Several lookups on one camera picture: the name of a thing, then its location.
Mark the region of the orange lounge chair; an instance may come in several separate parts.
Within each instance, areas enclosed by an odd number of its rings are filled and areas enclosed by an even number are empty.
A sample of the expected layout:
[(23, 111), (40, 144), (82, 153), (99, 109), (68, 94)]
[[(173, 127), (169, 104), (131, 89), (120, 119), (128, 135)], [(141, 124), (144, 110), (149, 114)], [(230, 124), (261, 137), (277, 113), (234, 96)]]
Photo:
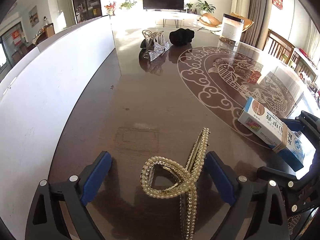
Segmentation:
[[(254, 23), (252, 20), (238, 15), (234, 12), (231, 13), (231, 16), (244, 20), (242, 32), (245, 32)], [(202, 28), (209, 29), (212, 31), (220, 31), (222, 27), (222, 23), (209, 13), (205, 13), (199, 18), (199, 24), (202, 26)]]

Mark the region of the black knitted glove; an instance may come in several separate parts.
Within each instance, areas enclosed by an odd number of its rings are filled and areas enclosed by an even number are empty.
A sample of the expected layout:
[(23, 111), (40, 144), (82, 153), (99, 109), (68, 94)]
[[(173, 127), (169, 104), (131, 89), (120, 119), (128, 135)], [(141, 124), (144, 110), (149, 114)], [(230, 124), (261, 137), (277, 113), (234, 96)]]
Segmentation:
[(187, 44), (192, 42), (194, 37), (195, 32), (193, 30), (183, 28), (172, 31), (169, 34), (169, 40), (171, 44), (177, 47), (186, 46)]

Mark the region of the grey curtain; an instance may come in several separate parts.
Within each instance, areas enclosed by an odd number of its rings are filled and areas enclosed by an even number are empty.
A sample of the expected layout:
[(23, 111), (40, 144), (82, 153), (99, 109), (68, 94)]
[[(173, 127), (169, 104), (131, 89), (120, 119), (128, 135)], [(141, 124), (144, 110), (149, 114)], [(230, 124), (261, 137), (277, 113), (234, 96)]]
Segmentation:
[(271, 16), (272, 0), (251, 0), (248, 18), (253, 24), (241, 36), (241, 42), (263, 50)]

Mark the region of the pearl gold hair claw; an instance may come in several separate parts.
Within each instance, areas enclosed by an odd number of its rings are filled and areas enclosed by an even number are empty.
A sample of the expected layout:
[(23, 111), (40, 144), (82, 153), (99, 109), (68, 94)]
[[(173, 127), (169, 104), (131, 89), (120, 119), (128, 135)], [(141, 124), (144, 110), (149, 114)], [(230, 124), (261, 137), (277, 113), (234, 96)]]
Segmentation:
[[(180, 197), (180, 220), (183, 239), (193, 239), (197, 215), (196, 183), (204, 167), (210, 130), (204, 127), (197, 137), (185, 166), (178, 162), (154, 156), (149, 158), (141, 171), (140, 184), (149, 197), (170, 199)], [(155, 187), (156, 172), (167, 172), (173, 185), (164, 189)]]

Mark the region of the red flower plant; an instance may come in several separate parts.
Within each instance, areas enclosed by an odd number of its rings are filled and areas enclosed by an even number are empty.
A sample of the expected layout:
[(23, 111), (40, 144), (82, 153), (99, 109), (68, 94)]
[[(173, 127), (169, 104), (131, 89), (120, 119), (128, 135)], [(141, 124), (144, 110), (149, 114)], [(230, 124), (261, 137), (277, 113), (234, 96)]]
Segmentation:
[(108, 5), (105, 5), (104, 8), (106, 9), (106, 12), (110, 16), (114, 16), (114, 11), (116, 9), (116, 2), (111, 2)]

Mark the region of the red wall hanging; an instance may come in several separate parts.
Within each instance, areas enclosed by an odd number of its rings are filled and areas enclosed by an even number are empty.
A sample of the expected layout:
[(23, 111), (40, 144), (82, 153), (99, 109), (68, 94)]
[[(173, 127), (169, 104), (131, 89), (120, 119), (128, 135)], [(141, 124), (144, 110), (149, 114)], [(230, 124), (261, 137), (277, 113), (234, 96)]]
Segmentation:
[(279, 10), (283, 9), (283, 0), (272, 0), (272, 4), (276, 6)]

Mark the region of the leafy plant beside television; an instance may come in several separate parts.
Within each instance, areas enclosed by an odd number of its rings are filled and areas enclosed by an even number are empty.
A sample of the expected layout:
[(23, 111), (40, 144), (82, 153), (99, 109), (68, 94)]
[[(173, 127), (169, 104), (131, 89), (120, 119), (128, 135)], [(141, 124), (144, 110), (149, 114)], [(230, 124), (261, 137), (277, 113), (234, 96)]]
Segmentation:
[(203, 15), (205, 13), (213, 14), (216, 10), (216, 7), (212, 4), (209, 4), (207, 1), (197, 0), (196, 7), (199, 10), (199, 14)]

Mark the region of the white tv console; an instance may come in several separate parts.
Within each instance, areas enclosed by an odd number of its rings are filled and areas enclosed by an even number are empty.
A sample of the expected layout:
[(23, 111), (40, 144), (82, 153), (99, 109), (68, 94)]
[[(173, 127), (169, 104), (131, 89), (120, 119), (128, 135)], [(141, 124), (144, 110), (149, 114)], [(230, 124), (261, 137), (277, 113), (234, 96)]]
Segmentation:
[(141, 17), (163, 28), (197, 28), (200, 15), (170, 10), (143, 10)]

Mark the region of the wooden dining chair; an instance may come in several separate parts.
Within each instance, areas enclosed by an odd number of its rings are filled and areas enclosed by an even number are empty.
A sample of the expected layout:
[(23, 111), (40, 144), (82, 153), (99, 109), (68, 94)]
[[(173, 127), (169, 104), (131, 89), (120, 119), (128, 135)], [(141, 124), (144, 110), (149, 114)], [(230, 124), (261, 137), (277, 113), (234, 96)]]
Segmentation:
[(268, 30), (267, 39), (263, 51), (275, 57), (285, 64), (289, 64), (295, 46), (288, 40), (272, 31)]

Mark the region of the blue white medicine box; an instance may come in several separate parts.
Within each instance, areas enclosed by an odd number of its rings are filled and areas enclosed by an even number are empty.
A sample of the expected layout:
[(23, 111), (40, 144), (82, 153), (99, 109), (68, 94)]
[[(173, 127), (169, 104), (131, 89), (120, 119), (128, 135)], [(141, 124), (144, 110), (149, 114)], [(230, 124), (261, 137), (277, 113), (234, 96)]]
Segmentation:
[(305, 153), (299, 137), (253, 97), (248, 98), (238, 121), (281, 156), (295, 172), (304, 167)]

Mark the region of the green potted plant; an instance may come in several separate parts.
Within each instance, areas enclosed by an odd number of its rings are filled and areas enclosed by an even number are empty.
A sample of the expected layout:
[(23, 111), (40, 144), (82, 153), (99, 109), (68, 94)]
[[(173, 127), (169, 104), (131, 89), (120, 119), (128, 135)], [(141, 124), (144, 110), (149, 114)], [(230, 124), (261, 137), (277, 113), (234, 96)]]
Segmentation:
[(120, 10), (122, 9), (129, 10), (136, 4), (137, 4), (137, 1), (125, 0), (123, 3), (121, 3)]

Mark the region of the clear jar black lid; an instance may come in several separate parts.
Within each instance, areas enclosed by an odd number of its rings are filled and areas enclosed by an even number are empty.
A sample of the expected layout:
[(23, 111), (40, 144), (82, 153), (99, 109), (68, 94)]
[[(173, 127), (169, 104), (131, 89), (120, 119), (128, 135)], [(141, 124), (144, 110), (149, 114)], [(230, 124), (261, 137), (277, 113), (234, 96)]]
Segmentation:
[(244, 27), (244, 20), (229, 14), (224, 14), (219, 39), (230, 46), (237, 47)]

